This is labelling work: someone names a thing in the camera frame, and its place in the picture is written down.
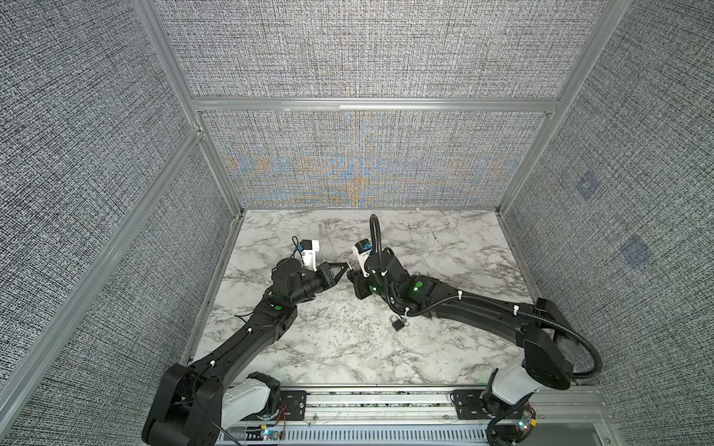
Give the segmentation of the small black padlock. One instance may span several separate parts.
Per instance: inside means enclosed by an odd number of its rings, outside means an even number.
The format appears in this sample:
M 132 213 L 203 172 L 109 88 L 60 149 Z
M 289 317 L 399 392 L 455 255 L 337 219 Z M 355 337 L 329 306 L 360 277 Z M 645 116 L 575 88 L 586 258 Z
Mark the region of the small black padlock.
M 390 325 L 395 332 L 400 332 L 408 326 L 408 321 L 405 317 L 392 315 L 392 317 L 390 317 Z

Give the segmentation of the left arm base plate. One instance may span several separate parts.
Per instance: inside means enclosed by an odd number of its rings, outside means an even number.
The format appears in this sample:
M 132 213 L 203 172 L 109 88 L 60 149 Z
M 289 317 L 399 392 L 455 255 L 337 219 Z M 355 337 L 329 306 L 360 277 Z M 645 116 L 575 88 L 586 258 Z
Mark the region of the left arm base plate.
M 280 396 L 269 397 L 268 420 L 276 423 L 278 419 L 303 421 L 307 409 L 308 392 L 305 390 L 282 390 Z

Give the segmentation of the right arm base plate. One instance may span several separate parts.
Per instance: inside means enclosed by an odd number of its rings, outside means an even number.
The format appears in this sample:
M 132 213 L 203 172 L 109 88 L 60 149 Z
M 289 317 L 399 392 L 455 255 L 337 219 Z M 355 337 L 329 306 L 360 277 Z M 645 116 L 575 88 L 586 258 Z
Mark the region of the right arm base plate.
M 505 412 L 509 405 L 496 398 L 482 397 L 483 388 L 453 390 L 449 399 L 453 403 L 458 420 L 490 420 Z

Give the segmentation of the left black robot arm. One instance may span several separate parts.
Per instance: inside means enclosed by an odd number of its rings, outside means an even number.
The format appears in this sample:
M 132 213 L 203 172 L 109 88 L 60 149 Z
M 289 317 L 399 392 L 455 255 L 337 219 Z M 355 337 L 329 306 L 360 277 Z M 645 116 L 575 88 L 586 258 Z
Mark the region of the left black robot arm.
M 189 365 L 176 363 L 160 380 L 141 432 L 148 445 L 214 445 L 231 421 L 223 420 L 224 395 L 241 371 L 277 342 L 298 315 L 298 304 L 338 284 L 347 262 L 312 269 L 295 258 L 281 260 L 248 321 L 217 349 Z

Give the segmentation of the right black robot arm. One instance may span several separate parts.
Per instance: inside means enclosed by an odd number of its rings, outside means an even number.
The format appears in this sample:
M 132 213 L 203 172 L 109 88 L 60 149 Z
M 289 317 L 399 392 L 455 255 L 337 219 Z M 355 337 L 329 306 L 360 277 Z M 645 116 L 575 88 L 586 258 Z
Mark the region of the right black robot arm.
M 353 253 L 359 264 L 359 271 L 349 274 L 355 295 L 379 295 L 394 312 L 399 329 L 411 318 L 448 319 L 499 336 L 522 350 L 514 364 L 496 372 L 490 382 L 493 398 L 513 404 L 541 388 L 570 388 L 576 377 L 578 341 L 554 303 L 544 298 L 534 304 L 506 302 L 412 275 L 390 248 L 377 254 L 355 246 Z

